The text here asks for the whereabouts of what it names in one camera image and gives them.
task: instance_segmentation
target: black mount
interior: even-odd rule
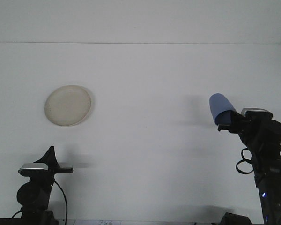
[[[272,117],[271,112],[251,111],[244,116],[231,111],[232,123],[219,125],[218,130],[238,134],[247,146],[264,224],[281,225],[281,123]]]
[[[23,225],[58,225],[52,211],[47,211],[51,188],[57,173],[73,173],[73,168],[61,168],[56,160],[54,147],[51,146],[44,156],[34,164],[46,165],[44,168],[20,169],[22,176],[30,177],[17,193],[21,208]]]

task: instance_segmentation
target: cable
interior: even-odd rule
[[[66,198],[66,195],[65,195],[65,192],[64,190],[61,188],[61,186],[56,182],[54,181],[54,183],[56,183],[56,185],[60,188],[62,194],[64,195],[64,198],[65,198],[65,203],[66,203],[66,218],[65,218],[65,225],[67,225],[67,198]]]
[[[236,163],[235,169],[237,170],[237,172],[239,172],[241,174],[250,174],[251,172],[253,172],[253,170],[251,170],[250,172],[245,172],[245,171],[242,171],[238,168],[238,165],[243,163],[243,162],[246,162],[246,163],[249,163],[249,164],[252,165],[252,160],[249,160],[249,159],[244,157],[244,151],[245,150],[249,150],[249,149],[248,148],[242,149],[241,154],[240,154],[242,156],[242,160],[240,160],[238,163]]]
[[[20,213],[20,212],[22,212],[22,211],[16,212],[11,218],[13,219],[13,218],[15,217],[15,215],[17,215],[17,214]]]

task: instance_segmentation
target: white plate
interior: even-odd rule
[[[45,103],[48,120],[60,126],[81,122],[90,110],[90,96],[80,86],[68,85],[55,90]]]

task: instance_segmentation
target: white wall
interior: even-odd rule
[[[264,7],[272,5],[271,1],[263,2]],[[195,36],[186,40],[173,30],[169,39],[152,33],[169,9],[162,9],[160,17],[154,14],[146,18],[152,26],[142,23],[144,27],[138,32],[147,31],[146,38],[120,36],[121,17],[113,14],[115,9],[130,18],[128,23],[138,19],[135,13],[121,13],[120,4],[144,12],[159,6],[157,3],[66,2],[62,8],[65,13],[58,14],[53,10],[61,4],[58,1],[43,1],[43,8],[40,2],[0,1],[0,41],[197,42]],[[181,7],[185,15],[188,10],[192,12],[186,8],[188,4],[189,8],[209,6],[220,18],[218,10],[226,7],[225,3],[164,4]],[[251,6],[249,10],[244,4],[243,13],[260,8]],[[272,7],[281,8],[281,1]],[[100,8],[109,8],[110,13],[100,13]],[[87,14],[88,9],[96,14]],[[45,25],[50,10],[55,23]],[[12,20],[15,14],[24,20]],[[114,22],[116,31],[107,39],[108,32],[100,33],[99,22],[93,30],[95,39],[90,38],[90,30],[84,35],[85,29],[77,20],[72,22],[77,30],[72,36],[58,24],[63,18],[70,21],[66,15],[76,15],[82,21],[84,16],[91,20],[108,14],[119,20],[106,19]],[[268,14],[262,12],[256,17],[270,20]],[[222,21],[229,23],[235,14],[230,16]],[[199,15],[195,18],[198,23],[204,21]],[[272,26],[279,24],[281,14],[273,14],[273,18],[269,27],[258,29],[263,31],[264,42],[281,43],[281,32],[272,36],[272,29],[281,29]],[[30,29],[29,21],[43,28],[43,36],[37,35],[39,29]],[[214,27],[217,20],[206,24]],[[251,31],[249,24],[242,24],[243,30]],[[14,27],[14,32],[3,25]],[[184,27],[188,25],[194,23],[189,21]],[[48,32],[54,28],[56,33]],[[122,29],[123,33],[132,32],[129,26]],[[254,35],[249,39],[228,38],[223,30],[215,33],[227,39],[212,39],[204,29],[197,31],[203,42],[260,41]],[[44,103],[53,90],[67,84],[89,89],[92,113],[77,126],[58,127],[46,119]],[[281,45],[0,43],[0,217],[9,217],[21,207],[16,192],[27,178],[17,170],[54,145],[58,161],[74,167],[73,174],[56,175],[68,197],[69,218],[199,222],[219,221],[230,211],[261,222],[253,175],[244,176],[235,170],[243,145],[237,135],[217,132],[212,122],[208,99],[216,92],[226,95],[239,111],[243,107],[266,108],[281,122]],[[50,208],[57,218],[63,218],[63,198],[56,187]]]
[[[0,0],[0,41],[281,43],[281,0]]]

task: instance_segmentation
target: blue object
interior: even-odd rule
[[[213,94],[209,99],[209,106],[216,125],[231,124],[231,112],[236,111],[231,102],[222,94]]]

